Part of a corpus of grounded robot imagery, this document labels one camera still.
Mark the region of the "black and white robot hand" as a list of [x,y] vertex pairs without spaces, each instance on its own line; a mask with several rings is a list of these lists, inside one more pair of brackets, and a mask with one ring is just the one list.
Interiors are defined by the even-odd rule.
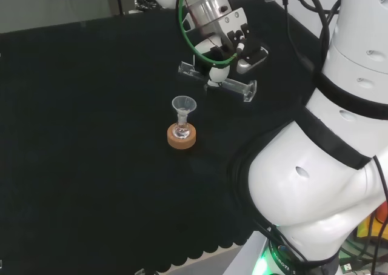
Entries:
[[185,18],[180,10],[178,17],[182,36],[193,51],[193,69],[207,78],[210,87],[227,84],[232,67],[244,75],[269,57],[268,49],[251,35],[242,8],[210,14],[189,10]]

